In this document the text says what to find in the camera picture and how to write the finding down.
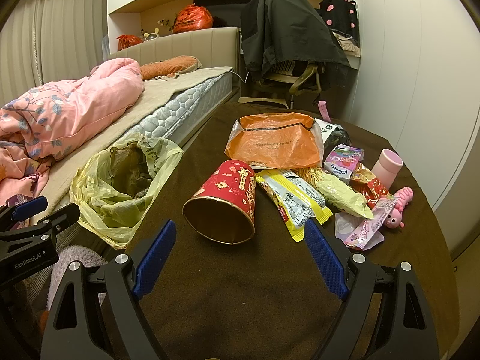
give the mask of desk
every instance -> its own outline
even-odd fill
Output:
[[[165,218],[177,224],[177,243],[170,258],[153,292],[140,302],[171,360],[309,360],[338,311],[340,301],[328,292],[305,242],[292,240],[260,187],[256,189],[255,236],[244,244],[211,242],[182,216],[184,202],[227,160],[223,151],[234,121],[262,112],[279,109],[240,103],[219,107],[184,154],[129,245],[131,251],[139,240],[152,236]],[[353,146],[365,150],[364,164],[369,168],[383,148],[391,149],[384,138],[349,123],[342,125]],[[392,190],[405,185],[414,190],[404,212],[405,227],[383,230],[385,241],[366,255],[385,266],[400,261],[413,265],[444,354],[458,331],[453,267],[434,213],[404,166]],[[325,228],[333,234],[334,227],[331,218]],[[371,309],[378,307],[378,301],[374,296]],[[366,349],[375,319],[369,313],[355,354]],[[119,347],[115,337],[112,344]]]

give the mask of red bag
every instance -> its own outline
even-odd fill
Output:
[[[126,49],[130,46],[142,43],[142,40],[135,35],[120,35],[118,38],[118,51]]]
[[[191,4],[182,9],[178,14],[172,33],[204,30],[212,28],[212,26],[213,18],[207,8]]]

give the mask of pink toy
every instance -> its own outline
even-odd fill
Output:
[[[398,190],[395,193],[395,196],[398,197],[398,200],[395,204],[395,208],[392,210],[390,215],[387,216],[385,222],[383,223],[390,229],[394,229],[398,226],[403,228],[405,224],[402,222],[402,212],[410,200],[413,198],[413,191],[410,187],[403,187],[401,190]]]
[[[327,102],[325,100],[320,100],[318,102],[318,110],[320,111],[320,115],[322,115],[322,119],[327,123],[332,123],[330,120],[330,116],[328,115],[327,111]]]

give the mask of pink cup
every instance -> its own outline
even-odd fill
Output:
[[[371,171],[377,176],[378,180],[382,182],[385,188],[389,190],[402,166],[403,161],[397,153],[388,149],[383,149],[377,163]]]

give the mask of metal screw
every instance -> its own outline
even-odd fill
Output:
[[[409,271],[409,270],[412,269],[412,266],[411,266],[408,262],[406,262],[406,261],[402,262],[402,263],[400,264],[400,266],[402,267],[402,269],[403,269],[404,271]]]
[[[73,261],[68,267],[71,271],[76,271],[78,268],[80,268],[80,263],[78,261]]]
[[[117,264],[123,264],[128,261],[128,256],[126,254],[119,254],[117,257],[115,257],[115,262]]]
[[[353,259],[353,261],[355,261],[358,264],[362,264],[362,263],[365,262],[365,256],[363,254],[360,254],[360,253],[355,253],[352,256],[352,259]]]

